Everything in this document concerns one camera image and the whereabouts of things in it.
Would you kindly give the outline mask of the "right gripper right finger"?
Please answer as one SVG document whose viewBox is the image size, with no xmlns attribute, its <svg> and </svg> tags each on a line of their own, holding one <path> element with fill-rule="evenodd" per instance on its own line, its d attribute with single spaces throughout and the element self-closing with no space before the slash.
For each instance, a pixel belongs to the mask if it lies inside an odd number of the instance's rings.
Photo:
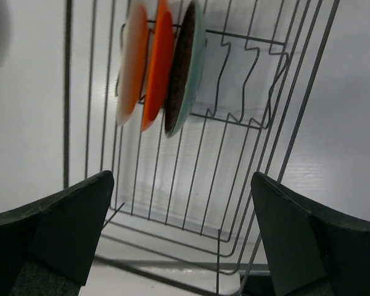
<svg viewBox="0 0 370 296">
<path fill-rule="evenodd" d="M 370 295 L 370 221 L 260 172 L 251 190 L 276 295 Z"/>
</svg>

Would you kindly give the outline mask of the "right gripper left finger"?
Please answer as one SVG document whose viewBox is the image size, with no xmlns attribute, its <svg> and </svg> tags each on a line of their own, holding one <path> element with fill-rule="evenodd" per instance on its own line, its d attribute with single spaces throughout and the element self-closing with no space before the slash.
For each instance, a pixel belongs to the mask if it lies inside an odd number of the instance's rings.
<svg viewBox="0 0 370 296">
<path fill-rule="evenodd" d="M 111 171 L 0 213 L 0 295 L 78 295 L 114 187 Z"/>
</svg>

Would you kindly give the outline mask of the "cream plate with dark motif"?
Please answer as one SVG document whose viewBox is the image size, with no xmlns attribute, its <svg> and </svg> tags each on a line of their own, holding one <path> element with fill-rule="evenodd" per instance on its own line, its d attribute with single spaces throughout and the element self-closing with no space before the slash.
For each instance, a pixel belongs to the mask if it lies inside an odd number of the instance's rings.
<svg viewBox="0 0 370 296">
<path fill-rule="evenodd" d="M 117 85 L 116 124 L 124 125 L 137 104 L 145 75 L 149 43 L 147 9 L 144 1 L 132 1 L 129 8 Z"/>
</svg>

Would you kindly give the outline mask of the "orange plate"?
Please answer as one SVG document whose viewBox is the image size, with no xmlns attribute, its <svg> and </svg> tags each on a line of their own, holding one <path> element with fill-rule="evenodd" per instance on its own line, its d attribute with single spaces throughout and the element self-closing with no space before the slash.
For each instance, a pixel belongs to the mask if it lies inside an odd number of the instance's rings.
<svg viewBox="0 0 370 296">
<path fill-rule="evenodd" d="M 164 104 L 168 89 L 175 34 L 173 17 L 167 1 L 158 2 L 157 18 L 152 45 L 147 91 L 141 130 L 145 131 L 155 121 Z"/>
</svg>

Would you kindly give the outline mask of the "blue floral green plate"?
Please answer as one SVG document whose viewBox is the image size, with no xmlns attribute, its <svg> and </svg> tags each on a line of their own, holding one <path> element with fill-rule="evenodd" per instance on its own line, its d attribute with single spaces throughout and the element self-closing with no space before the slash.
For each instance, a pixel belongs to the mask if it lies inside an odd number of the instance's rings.
<svg viewBox="0 0 370 296">
<path fill-rule="evenodd" d="M 181 130 L 194 105 L 206 47 L 204 14 L 200 3 L 191 1 L 179 31 L 165 101 L 165 135 L 168 138 Z"/>
</svg>

